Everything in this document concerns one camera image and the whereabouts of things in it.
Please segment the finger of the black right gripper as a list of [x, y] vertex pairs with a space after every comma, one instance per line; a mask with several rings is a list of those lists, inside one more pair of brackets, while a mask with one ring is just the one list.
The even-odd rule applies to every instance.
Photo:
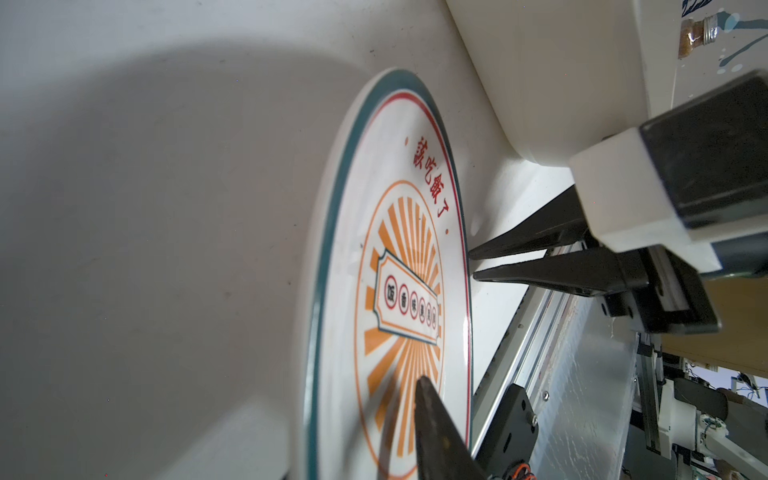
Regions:
[[470, 260], [487, 260], [571, 245], [589, 230], [575, 186], [571, 186], [511, 230], [471, 249]]
[[477, 271], [473, 278], [584, 297], [621, 294], [648, 286], [648, 273], [638, 251], [617, 254], [605, 247], [501, 265]]

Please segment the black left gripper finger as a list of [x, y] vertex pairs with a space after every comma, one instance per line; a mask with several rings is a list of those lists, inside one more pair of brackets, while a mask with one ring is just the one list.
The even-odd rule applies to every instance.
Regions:
[[416, 382], [414, 400], [418, 478], [485, 479], [428, 377]]

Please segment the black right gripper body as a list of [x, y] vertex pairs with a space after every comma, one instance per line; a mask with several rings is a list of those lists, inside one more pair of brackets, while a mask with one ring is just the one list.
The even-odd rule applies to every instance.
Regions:
[[616, 256], [621, 283], [603, 297], [604, 312], [626, 317], [644, 334], [702, 335], [720, 320], [699, 273], [662, 246]]

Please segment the orange sunburst plate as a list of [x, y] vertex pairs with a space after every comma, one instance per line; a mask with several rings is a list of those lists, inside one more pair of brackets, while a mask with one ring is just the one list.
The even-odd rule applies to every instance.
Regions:
[[416, 385], [471, 440], [472, 308], [456, 162], [414, 73], [348, 109], [310, 218], [297, 296], [292, 479], [413, 479]]

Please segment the white plastic bin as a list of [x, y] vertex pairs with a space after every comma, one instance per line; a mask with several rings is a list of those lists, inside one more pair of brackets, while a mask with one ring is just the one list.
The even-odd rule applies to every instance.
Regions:
[[672, 107], [678, 1], [451, 1], [483, 88], [523, 158], [563, 166]]

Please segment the glass spice jar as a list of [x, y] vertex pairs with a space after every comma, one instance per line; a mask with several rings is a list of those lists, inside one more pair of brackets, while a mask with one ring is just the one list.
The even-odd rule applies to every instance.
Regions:
[[718, 34], [719, 25], [716, 15], [697, 21], [683, 20], [679, 35], [678, 58], [686, 58], [694, 49], [714, 43]]

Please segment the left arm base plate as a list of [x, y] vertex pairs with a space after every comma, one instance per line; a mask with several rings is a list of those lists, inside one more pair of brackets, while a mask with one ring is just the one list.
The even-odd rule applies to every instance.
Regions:
[[510, 385], [501, 398], [475, 457], [489, 479], [510, 479], [528, 464], [538, 438], [538, 416], [526, 390]]

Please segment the aluminium rail front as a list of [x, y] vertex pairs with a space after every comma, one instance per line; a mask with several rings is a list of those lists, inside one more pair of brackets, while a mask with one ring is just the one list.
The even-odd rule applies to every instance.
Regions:
[[474, 318], [476, 377], [471, 444], [479, 452], [511, 384], [536, 416], [531, 461], [541, 479], [617, 479], [635, 393], [638, 335], [597, 300], [531, 288], [502, 331], [483, 334], [490, 312]]

